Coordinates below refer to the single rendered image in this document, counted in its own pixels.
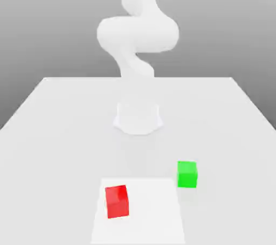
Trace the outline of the small green cube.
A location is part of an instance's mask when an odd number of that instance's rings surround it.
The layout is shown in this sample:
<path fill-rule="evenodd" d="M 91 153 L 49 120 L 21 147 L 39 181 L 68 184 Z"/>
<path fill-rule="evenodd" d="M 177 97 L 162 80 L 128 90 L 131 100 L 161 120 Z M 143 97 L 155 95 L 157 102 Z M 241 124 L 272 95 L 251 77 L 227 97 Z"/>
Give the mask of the small green cube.
<path fill-rule="evenodd" d="M 196 188 L 198 179 L 197 163 L 194 161 L 177 162 L 177 187 Z"/>

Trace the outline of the small red cube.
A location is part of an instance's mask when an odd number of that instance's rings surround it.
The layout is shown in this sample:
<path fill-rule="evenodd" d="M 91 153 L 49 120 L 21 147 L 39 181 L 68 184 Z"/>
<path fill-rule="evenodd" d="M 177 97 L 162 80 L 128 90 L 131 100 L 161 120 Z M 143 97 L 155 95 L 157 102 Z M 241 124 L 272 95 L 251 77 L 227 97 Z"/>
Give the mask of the small red cube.
<path fill-rule="evenodd" d="M 129 200 L 126 185 L 105 187 L 107 217 L 109 219 L 129 215 Z"/>

